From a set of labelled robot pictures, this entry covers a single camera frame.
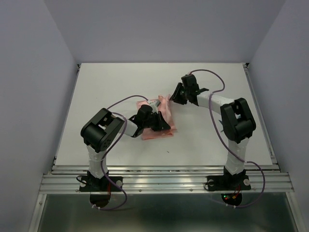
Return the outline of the pink satin napkin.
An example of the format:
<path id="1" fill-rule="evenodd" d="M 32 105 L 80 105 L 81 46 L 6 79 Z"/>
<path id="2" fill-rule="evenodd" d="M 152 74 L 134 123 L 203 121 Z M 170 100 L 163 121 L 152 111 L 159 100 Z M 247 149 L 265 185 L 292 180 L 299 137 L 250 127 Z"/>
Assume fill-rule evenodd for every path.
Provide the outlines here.
<path id="1" fill-rule="evenodd" d="M 170 95 L 167 95 L 166 97 L 159 95 L 157 99 L 161 101 L 158 110 L 162 113 L 163 118 L 170 125 L 171 129 L 163 131 L 153 131 L 151 128 L 144 129 L 143 133 L 141 134 L 142 140 L 172 137 L 174 135 L 174 132 L 176 131 L 176 126 L 173 121 L 170 108 Z M 146 100 L 136 102 L 137 110 L 139 110 L 139 108 L 144 104 L 148 105 Z"/>

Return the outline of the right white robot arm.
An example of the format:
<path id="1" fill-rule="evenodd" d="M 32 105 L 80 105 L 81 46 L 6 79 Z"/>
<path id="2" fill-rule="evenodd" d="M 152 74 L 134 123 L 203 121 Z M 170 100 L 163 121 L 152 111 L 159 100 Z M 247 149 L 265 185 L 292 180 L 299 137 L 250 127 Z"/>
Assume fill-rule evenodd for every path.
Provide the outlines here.
<path id="1" fill-rule="evenodd" d="M 200 88 L 193 74 L 185 75 L 177 84 L 171 101 L 185 105 L 190 102 L 196 106 L 209 109 L 210 114 L 218 113 L 224 135 L 228 139 L 223 146 L 227 149 L 227 161 L 222 175 L 209 175 L 205 189 L 208 191 L 224 191 L 243 188 L 250 190 L 249 178 L 245 170 L 246 147 L 249 138 L 256 129 L 256 122 L 249 105 L 244 98 L 230 99 L 209 93 L 208 89 Z"/>

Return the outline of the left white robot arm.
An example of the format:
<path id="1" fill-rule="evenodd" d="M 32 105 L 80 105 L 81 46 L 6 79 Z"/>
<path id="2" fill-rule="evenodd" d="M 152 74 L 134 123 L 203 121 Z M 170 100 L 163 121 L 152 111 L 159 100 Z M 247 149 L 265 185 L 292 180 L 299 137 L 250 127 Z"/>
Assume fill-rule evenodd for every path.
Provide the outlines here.
<path id="1" fill-rule="evenodd" d="M 120 192 L 121 176 L 109 177 L 107 154 L 120 141 L 123 135 L 132 138 L 142 135 L 145 129 L 155 132 L 170 130 L 171 126 L 164 119 L 156 106 L 142 105 L 137 113 L 127 119 L 117 113 L 102 108 L 82 128 L 81 137 L 89 155 L 89 168 L 86 175 L 77 177 L 81 192 Z"/>

